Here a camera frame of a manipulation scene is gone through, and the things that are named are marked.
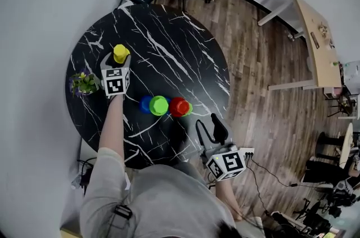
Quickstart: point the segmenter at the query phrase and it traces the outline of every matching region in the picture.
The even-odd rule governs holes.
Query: person
[[[240,237],[241,220],[230,180],[216,196],[189,163],[152,165],[134,177],[125,194],[123,96],[110,102],[97,160],[80,210],[84,238]]]
[[[356,155],[349,158],[344,169],[337,165],[310,159],[306,162],[306,171],[302,182],[326,182],[333,184],[335,187],[340,181],[351,177],[352,179],[348,179],[348,182],[351,181],[351,185],[354,183],[356,185],[356,181],[360,181],[360,171],[356,169],[357,159],[358,156]]]

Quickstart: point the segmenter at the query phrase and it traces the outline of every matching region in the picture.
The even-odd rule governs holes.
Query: wooden floor
[[[165,4],[178,8],[180,2],[166,0]],[[215,0],[211,4],[188,0],[187,11],[215,36],[227,60],[231,77],[227,121],[237,145],[254,147],[254,160],[284,184],[299,182],[318,135],[322,131],[334,137],[339,131],[343,134],[349,123],[327,118],[331,110],[320,89],[267,90],[271,84],[311,79],[305,43],[301,39],[289,41],[289,30],[277,21],[259,27],[257,21],[265,13],[244,0]],[[311,188],[283,187],[252,162],[249,167],[256,173],[270,212],[291,215],[302,208],[304,197],[316,202],[319,196]],[[251,171],[233,179],[233,188],[245,215],[265,218]]]

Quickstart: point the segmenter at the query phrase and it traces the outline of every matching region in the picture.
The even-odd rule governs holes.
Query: round table
[[[81,137],[98,150],[108,100],[103,90],[73,97],[69,77],[88,69],[101,79],[100,63],[117,44],[131,52],[130,86],[124,96],[124,149],[128,167],[175,164],[200,151],[198,119],[209,133],[210,118],[223,118],[230,95],[227,63],[210,32],[191,16],[166,6],[135,5],[114,10],[93,24],[75,46],[66,71],[67,108]],[[183,97],[193,113],[143,114],[144,95]]]
[[[353,123],[349,123],[345,136],[340,136],[339,138],[327,137],[325,133],[322,132],[319,135],[316,144],[316,157],[325,158],[332,161],[338,161],[339,166],[344,169],[350,155],[352,143],[353,143]],[[323,151],[324,145],[342,146],[340,158],[322,154],[321,152]]]

